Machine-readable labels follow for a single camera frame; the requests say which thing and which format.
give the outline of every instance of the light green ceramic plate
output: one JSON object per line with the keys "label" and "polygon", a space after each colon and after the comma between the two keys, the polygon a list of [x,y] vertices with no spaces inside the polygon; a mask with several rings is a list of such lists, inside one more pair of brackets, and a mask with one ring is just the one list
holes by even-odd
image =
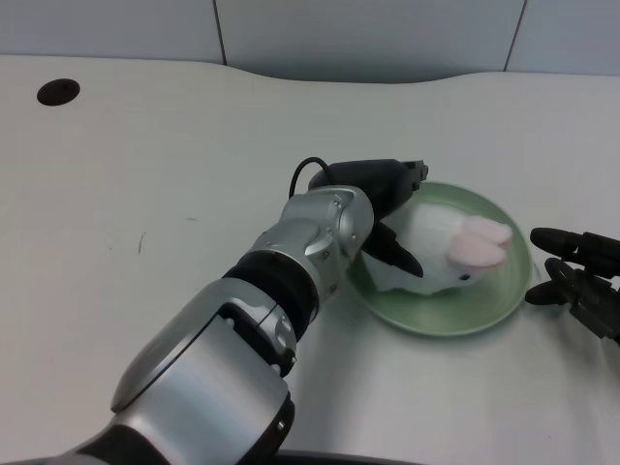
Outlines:
{"label": "light green ceramic plate", "polygon": [[357,259],[350,279],[370,309],[393,325],[432,336],[480,331],[516,310],[529,288],[532,258],[527,241],[512,218],[483,196],[440,182],[423,182],[409,202],[442,203],[511,226],[513,238],[506,248],[508,260],[473,286],[424,296],[404,291],[378,293],[363,261]]}

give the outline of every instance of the stuffed bunny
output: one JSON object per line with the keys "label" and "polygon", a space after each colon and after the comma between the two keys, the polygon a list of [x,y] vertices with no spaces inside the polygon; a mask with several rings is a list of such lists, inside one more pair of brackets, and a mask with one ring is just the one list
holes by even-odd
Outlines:
{"label": "stuffed bunny", "polygon": [[470,286],[506,260],[501,246],[512,239],[507,225],[436,203],[401,207],[384,223],[396,232],[400,245],[418,259],[424,276],[417,278],[362,254],[379,292],[402,289],[431,295]]}

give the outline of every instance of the black cable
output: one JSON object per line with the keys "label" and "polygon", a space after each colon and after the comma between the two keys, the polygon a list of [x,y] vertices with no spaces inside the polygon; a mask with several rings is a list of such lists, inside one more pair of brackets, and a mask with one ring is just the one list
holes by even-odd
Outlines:
{"label": "black cable", "polygon": [[321,168],[323,169],[325,173],[325,176],[327,177],[327,181],[329,181],[329,184],[331,185],[336,184],[336,180],[333,177],[333,174],[331,170],[329,169],[329,166],[327,165],[326,162],[321,160],[319,157],[306,158],[303,162],[297,165],[297,168],[293,173],[293,178],[291,179],[291,187],[289,188],[289,199],[295,195],[295,186],[297,185],[297,179],[299,178],[299,175],[301,174],[301,170],[306,168],[306,166],[310,165],[311,163],[316,163],[321,166]]}

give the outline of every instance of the table surface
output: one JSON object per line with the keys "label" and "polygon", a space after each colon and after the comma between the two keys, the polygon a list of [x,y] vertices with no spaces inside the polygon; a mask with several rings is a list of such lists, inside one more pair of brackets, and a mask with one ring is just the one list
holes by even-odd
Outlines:
{"label": "table surface", "polygon": [[[17,56],[0,69],[0,461],[98,432],[132,357],[277,221],[305,157],[423,159],[524,231],[620,236],[617,77],[343,84]],[[44,107],[36,93],[55,78],[81,93]],[[288,449],[432,465],[620,457],[620,348],[555,309],[444,340],[343,294],[290,384]]]}

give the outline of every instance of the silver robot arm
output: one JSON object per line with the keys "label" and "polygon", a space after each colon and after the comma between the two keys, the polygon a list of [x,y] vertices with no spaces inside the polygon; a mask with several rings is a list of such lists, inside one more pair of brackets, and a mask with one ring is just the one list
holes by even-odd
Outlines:
{"label": "silver robot arm", "polygon": [[371,233],[373,208],[355,187],[293,196],[224,278],[206,286],[140,352],[99,435],[46,463],[260,463],[289,432],[283,380],[296,342]]}

